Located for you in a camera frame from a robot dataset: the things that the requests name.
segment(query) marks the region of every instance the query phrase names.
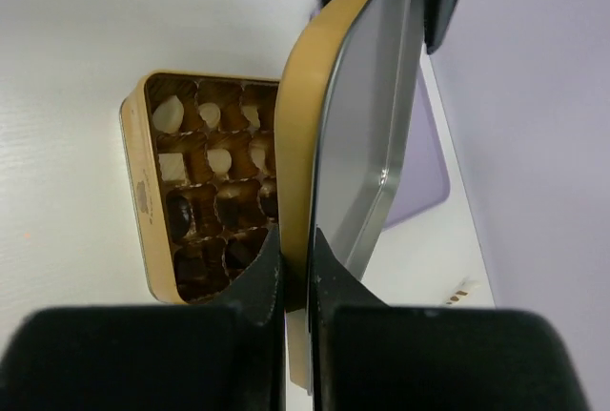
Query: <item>empty chocolate slot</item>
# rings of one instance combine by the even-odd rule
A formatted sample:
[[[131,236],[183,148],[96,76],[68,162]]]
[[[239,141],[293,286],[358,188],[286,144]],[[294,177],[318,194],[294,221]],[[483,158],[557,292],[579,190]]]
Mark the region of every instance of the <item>empty chocolate slot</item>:
[[[194,184],[204,184],[214,177],[206,157],[206,141],[204,133],[161,134],[156,145],[160,154],[181,153],[184,156],[188,179]]]
[[[201,300],[229,285],[222,263],[225,242],[220,238],[184,248],[173,258],[178,293],[185,301]]]
[[[268,218],[277,219],[277,183],[275,179],[263,180],[262,186],[258,191],[258,200],[260,201],[260,209]]]
[[[250,141],[250,158],[264,175],[275,176],[274,135],[256,133]]]
[[[210,269],[199,250],[182,249],[173,256],[175,281],[180,284],[204,286],[210,278]]]
[[[231,169],[228,172],[229,179],[247,179],[255,177],[258,174],[258,169],[250,158],[249,145],[251,139],[248,132],[234,134],[216,132],[210,134],[208,138],[208,151],[224,149],[231,155]]]
[[[197,130],[203,126],[203,120],[199,117],[195,106],[197,86],[193,80],[171,74],[156,74],[146,83],[145,91],[151,114],[154,114],[156,108],[168,98],[173,95],[178,97],[184,106],[180,132]]]
[[[239,98],[242,94],[238,82],[204,79],[199,83],[197,105],[217,104],[220,108],[221,132],[238,132],[248,128],[249,122],[239,109]]]
[[[216,188],[212,184],[193,187],[179,191],[180,195],[188,199],[193,209],[194,231],[187,239],[197,239],[219,235],[223,228],[214,209]]]
[[[260,228],[237,233],[229,239],[225,249],[225,265],[231,280],[238,278],[258,257],[267,233],[267,229]]]
[[[193,225],[191,203],[182,195],[170,194],[167,197],[166,207],[170,237],[173,242],[177,242],[187,235]]]
[[[218,189],[216,211],[220,222],[229,230],[262,226],[267,223],[258,206],[257,180],[225,183]]]
[[[241,104],[256,106],[260,130],[269,132],[274,129],[275,99],[277,86],[266,84],[249,84],[244,89]]]

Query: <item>gold tin box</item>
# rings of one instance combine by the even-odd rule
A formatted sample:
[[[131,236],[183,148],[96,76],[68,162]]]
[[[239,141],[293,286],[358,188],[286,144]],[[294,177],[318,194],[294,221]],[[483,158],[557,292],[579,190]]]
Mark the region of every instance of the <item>gold tin box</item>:
[[[123,103],[121,121],[157,299],[211,300],[255,259],[278,221],[294,279],[288,297],[298,300],[293,307],[304,303],[314,225],[321,225],[339,261],[350,269],[357,253],[363,270],[396,189],[410,113],[404,104],[413,99],[421,34],[411,29],[422,24],[403,18],[405,6],[405,0],[333,0],[299,36],[281,81],[190,72],[154,72],[140,80]],[[366,37],[382,27],[387,41]],[[403,33],[418,42],[403,44]],[[367,55],[380,44],[389,48],[377,50],[384,59]],[[365,69],[350,80],[345,72],[355,66],[353,55],[360,60],[356,68]],[[363,75],[376,84],[369,88],[358,78]],[[375,89],[380,99],[368,101]],[[345,93],[352,99],[341,99]],[[382,137],[372,152],[357,147],[368,146],[368,136],[361,143],[344,138],[362,134],[362,124]],[[365,161],[364,154],[378,161]],[[389,182],[368,188],[341,181],[347,176],[332,164],[337,159],[361,161],[362,172],[375,172],[366,180]],[[317,196],[333,199],[343,182],[361,194],[345,200],[347,208],[358,205],[356,215],[339,205],[315,206]],[[347,229],[337,224],[349,234],[336,236],[331,217],[349,223]]]

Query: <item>tin lid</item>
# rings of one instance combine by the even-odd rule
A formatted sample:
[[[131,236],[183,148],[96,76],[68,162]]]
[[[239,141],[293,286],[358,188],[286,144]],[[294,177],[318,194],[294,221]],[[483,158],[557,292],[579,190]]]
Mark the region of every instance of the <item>tin lid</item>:
[[[423,2],[333,0],[288,59],[275,110],[279,228],[303,297],[315,226],[357,277],[373,252],[402,167]]]

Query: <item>chocolate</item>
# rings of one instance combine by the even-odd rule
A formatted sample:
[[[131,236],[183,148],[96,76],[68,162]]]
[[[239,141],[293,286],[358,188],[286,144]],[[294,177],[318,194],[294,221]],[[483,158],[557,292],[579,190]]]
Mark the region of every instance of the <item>chocolate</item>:
[[[152,113],[152,124],[163,133],[176,133],[182,125],[184,105],[176,95],[163,101]]]
[[[159,154],[159,167],[164,182],[184,183],[187,181],[187,171],[182,154]]]
[[[261,195],[260,208],[263,210],[265,216],[270,218],[277,218],[277,193],[270,194],[268,196]]]
[[[267,217],[277,218],[277,183],[274,179],[266,179],[260,191],[260,208]]]
[[[192,301],[201,298],[205,293],[198,285],[193,284],[178,284],[178,295],[185,301]]]
[[[208,125],[208,128],[213,130],[218,127],[218,122],[220,122],[220,108],[216,103],[203,103],[197,110],[201,119]]]
[[[233,163],[231,154],[226,149],[208,150],[208,163],[216,176],[225,178]]]
[[[208,278],[208,268],[201,257],[176,258],[175,280],[178,284],[203,283]]]
[[[225,252],[227,268],[246,268],[255,259],[254,254],[240,241],[231,239]]]
[[[216,200],[216,210],[218,218],[227,228],[237,228],[239,226],[239,203],[237,198],[218,198]]]
[[[260,119],[258,118],[258,106],[256,105],[248,105],[241,107],[241,113],[248,119],[250,125],[255,128],[260,128]]]
[[[168,198],[168,217],[172,241],[182,239],[191,229],[191,205],[184,196],[176,195]]]
[[[267,170],[267,162],[265,159],[266,150],[261,146],[252,146],[250,148],[250,158],[252,159],[253,164],[260,170],[264,175],[268,172]]]

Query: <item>purple wall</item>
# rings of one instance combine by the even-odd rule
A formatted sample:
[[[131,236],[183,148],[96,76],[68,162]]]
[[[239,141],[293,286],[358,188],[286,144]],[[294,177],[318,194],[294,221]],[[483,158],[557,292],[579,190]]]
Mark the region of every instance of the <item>purple wall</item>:
[[[498,306],[610,409],[610,0],[461,0],[433,64]]]

